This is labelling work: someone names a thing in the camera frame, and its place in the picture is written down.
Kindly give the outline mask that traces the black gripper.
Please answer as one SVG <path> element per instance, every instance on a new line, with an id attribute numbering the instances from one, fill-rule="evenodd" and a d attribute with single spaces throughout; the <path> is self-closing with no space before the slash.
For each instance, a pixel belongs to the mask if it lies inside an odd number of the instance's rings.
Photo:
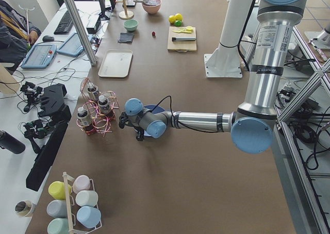
<path id="1" fill-rule="evenodd" d="M 138 128 L 136 129 L 136 139 L 137 141 L 143 141 L 144 140 L 144 129 Z"/>

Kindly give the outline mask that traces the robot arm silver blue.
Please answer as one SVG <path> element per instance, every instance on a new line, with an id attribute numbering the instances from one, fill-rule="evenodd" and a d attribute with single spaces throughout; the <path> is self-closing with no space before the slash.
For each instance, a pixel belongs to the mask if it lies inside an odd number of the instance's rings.
<path id="1" fill-rule="evenodd" d="M 207 77 L 240 76 L 240 42 L 256 0 L 230 0 L 219 46 L 204 58 Z M 257 154 L 267 150 L 273 140 L 277 113 L 276 93 L 283 75 L 292 31 L 304 14 L 307 0 L 259 0 L 256 46 L 253 60 L 247 63 L 249 82 L 244 102 L 235 112 L 201 113 L 163 111 L 153 113 L 137 98 L 125 103 L 121 128 L 133 127 L 137 139 L 147 133 L 159 138 L 168 127 L 216 133 L 229 132 L 241 151 Z"/>

